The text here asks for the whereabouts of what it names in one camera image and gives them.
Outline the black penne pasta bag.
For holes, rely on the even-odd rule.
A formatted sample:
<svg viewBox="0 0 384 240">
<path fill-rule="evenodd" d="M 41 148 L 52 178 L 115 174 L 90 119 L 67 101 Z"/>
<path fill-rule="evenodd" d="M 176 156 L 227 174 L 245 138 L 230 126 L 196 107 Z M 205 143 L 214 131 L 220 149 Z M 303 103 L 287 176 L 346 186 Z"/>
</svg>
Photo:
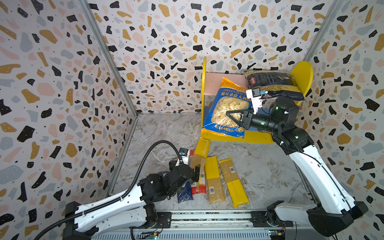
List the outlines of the black penne pasta bag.
<svg viewBox="0 0 384 240">
<path fill-rule="evenodd" d="M 264 99 L 289 98 L 303 101 L 304 95 L 291 73 L 282 71 L 246 71 L 244 73 L 249 89 L 267 91 Z"/>
</svg>

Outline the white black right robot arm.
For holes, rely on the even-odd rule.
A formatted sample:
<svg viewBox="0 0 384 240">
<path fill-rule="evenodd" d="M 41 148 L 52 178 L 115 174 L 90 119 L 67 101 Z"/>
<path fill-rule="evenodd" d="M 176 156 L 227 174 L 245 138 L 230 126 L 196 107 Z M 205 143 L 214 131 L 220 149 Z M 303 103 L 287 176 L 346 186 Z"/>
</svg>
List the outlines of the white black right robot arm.
<svg viewBox="0 0 384 240">
<path fill-rule="evenodd" d="M 267 115 L 252 109 L 228 111 L 226 115 L 239 127 L 270 133 L 273 142 L 289 156 L 315 195 L 312 205 L 276 201 L 267 208 L 271 225 L 291 221 L 312 226 L 325 237 L 336 235 L 368 212 L 364 202 L 356 201 L 338 182 L 321 158 L 314 141 L 295 125 L 299 106 L 288 98 L 278 98 Z"/>
</svg>

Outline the yellow spaghetti bag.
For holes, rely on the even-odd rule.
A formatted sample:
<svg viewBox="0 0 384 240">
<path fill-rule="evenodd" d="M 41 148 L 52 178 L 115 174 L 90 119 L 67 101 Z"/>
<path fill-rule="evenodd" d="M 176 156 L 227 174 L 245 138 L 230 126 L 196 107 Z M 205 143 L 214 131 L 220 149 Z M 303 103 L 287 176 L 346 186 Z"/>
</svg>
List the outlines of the yellow spaghetti bag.
<svg viewBox="0 0 384 240">
<path fill-rule="evenodd" d="M 239 179 L 238 173 L 234 167 L 232 159 L 228 158 L 225 160 L 221 160 L 219 161 L 219 165 L 226 181 L 233 202 L 233 207 L 237 208 L 240 205 L 249 204 L 250 201 Z"/>
</svg>

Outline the blue orecchiette pasta bag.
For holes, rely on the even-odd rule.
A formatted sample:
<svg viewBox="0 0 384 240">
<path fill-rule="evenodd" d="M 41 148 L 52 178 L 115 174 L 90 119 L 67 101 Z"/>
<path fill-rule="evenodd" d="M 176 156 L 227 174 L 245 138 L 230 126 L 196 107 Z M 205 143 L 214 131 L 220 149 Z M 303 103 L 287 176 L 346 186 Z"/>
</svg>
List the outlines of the blue orecchiette pasta bag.
<svg viewBox="0 0 384 240">
<path fill-rule="evenodd" d="M 246 96 L 245 88 L 235 84 L 227 78 L 222 83 L 217 95 L 207 113 L 202 131 L 217 136 L 244 138 L 244 128 L 231 128 L 226 126 L 226 112 L 233 110 L 246 110 L 252 108 L 252 102 Z"/>
</svg>

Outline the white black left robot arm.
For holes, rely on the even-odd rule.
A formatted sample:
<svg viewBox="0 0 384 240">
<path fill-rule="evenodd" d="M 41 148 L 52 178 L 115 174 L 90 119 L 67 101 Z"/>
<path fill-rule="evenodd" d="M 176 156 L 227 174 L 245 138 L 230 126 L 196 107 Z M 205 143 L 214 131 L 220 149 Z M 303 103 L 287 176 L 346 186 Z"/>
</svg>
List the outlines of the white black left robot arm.
<svg viewBox="0 0 384 240">
<path fill-rule="evenodd" d="M 181 164 L 169 172 L 150 174 L 134 184 L 130 192 L 120 192 L 106 199 L 66 206 L 64 240 L 90 240 L 123 227 L 152 227 L 159 219 L 155 203 L 170 199 L 187 182 L 198 182 L 200 166 Z"/>
</svg>

